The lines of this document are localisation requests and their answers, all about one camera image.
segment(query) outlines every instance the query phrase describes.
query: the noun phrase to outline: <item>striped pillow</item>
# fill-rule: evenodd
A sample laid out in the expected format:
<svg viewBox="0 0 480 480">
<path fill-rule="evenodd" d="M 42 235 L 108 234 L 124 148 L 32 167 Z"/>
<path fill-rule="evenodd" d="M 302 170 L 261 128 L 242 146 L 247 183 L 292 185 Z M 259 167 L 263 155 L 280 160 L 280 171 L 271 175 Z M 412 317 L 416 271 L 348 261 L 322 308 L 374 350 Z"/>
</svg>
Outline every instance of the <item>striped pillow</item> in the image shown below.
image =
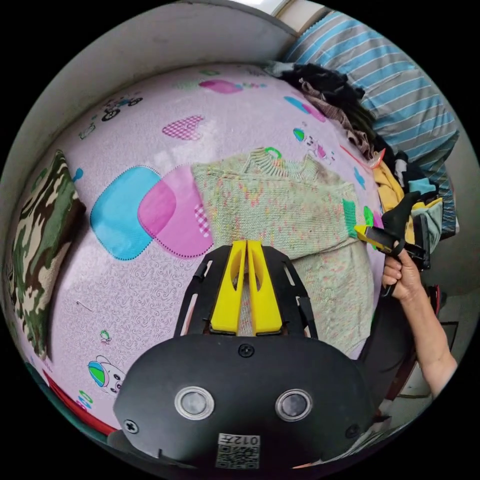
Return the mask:
<svg viewBox="0 0 480 480">
<path fill-rule="evenodd" d="M 439 92 L 407 55 L 380 33 L 333 12 L 307 30 L 284 62 L 318 64 L 346 74 L 365 90 L 362 104 L 376 118 L 375 130 L 413 162 L 456 132 Z"/>
</svg>

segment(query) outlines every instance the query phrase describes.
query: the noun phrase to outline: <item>knitted sweater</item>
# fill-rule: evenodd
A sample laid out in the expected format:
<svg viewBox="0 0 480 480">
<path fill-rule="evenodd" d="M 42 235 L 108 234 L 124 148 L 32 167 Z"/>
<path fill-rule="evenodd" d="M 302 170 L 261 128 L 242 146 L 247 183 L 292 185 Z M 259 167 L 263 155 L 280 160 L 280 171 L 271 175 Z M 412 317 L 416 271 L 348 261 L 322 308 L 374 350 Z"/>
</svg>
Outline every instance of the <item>knitted sweater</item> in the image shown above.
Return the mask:
<svg viewBox="0 0 480 480">
<path fill-rule="evenodd" d="M 192 174 L 215 247 L 261 240 L 293 260 L 312 303 L 320 340 L 349 353 L 370 334 L 373 276 L 353 225 L 363 222 L 354 186 L 306 156 L 273 159 L 259 148 Z M 243 289 L 239 335 L 252 335 Z"/>
</svg>

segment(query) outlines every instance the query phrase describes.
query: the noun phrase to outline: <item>qr code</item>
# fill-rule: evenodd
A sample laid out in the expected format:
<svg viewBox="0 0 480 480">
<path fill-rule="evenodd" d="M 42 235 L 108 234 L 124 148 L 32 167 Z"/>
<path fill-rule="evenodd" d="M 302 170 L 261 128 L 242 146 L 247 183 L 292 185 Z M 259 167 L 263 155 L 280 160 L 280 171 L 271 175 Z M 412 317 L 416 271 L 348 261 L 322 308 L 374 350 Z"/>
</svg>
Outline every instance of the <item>qr code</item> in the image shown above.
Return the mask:
<svg viewBox="0 0 480 480">
<path fill-rule="evenodd" d="M 260 438 L 250 435 L 220 434 L 215 466 L 218 469 L 258 469 L 260 467 Z"/>
</svg>

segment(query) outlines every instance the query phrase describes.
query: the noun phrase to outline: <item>camouflage fabric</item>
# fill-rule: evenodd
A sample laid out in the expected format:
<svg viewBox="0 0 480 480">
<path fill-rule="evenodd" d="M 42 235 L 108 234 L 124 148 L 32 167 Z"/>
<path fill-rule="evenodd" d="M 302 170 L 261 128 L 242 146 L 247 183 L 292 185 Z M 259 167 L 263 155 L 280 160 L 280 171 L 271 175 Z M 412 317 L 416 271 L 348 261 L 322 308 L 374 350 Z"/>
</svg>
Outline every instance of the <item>camouflage fabric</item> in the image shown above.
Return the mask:
<svg viewBox="0 0 480 480">
<path fill-rule="evenodd" d="M 23 333 L 44 359 L 55 281 L 86 207 L 61 150 L 28 190 L 31 193 L 21 209 L 12 245 L 8 284 Z"/>
</svg>

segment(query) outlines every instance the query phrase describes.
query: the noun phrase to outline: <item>blue striped fabric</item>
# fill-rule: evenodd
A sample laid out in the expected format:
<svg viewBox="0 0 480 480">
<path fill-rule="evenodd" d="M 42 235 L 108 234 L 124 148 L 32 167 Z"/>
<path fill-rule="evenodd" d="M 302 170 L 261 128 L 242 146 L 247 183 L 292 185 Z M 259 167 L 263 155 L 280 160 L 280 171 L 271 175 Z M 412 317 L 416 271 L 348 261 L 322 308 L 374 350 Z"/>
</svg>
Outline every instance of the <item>blue striped fabric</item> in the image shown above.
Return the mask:
<svg viewBox="0 0 480 480">
<path fill-rule="evenodd" d="M 336 70 L 365 91 L 362 104 L 375 116 L 375 131 L 440 184 L 442 233 L 454 234 L 455 205 L 444 162 L 459 137 L 457 123 L 406 54 L 358 20 L 333 12 L 310 27 L 282 61 Z"/>
</svg>

